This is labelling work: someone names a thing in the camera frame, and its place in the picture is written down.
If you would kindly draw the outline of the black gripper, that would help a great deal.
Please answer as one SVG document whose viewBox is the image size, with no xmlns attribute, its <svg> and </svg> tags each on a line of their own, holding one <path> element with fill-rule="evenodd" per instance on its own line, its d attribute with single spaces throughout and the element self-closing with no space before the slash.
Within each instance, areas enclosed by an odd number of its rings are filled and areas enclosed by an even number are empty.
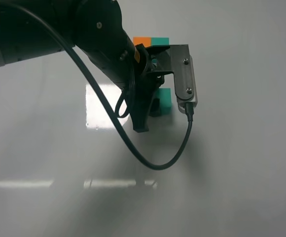
<svg viewBox="0 0 286 237">
<path fill-rule="evenodd" d="M 148 132 L 148 117 L 161 116 L 156 91 L 164 83 L 163 76 L 152 77 L 152 62 L 144 46 L 135 46 L 123 29 L 87 29 L 83 33 L 83 52 L 117 87 L 129 88 L 130 73 L 135 82 L 129 92 L 133 130 Z"/>
</svg>

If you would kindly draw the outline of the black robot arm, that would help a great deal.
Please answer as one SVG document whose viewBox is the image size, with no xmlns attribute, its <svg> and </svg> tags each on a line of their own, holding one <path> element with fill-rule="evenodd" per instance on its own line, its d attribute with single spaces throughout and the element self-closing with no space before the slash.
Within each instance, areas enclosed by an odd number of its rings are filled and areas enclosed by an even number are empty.
<svg viewBox="0 0 286 237">
<path fill-rule="evenodd" d="M 147 132 L 156 90 L 148 49 L 125 32 L 115 0 L 0 0 L 0 67 L 78 47 L 118 88 L 136 132 Z"/>
</svg>

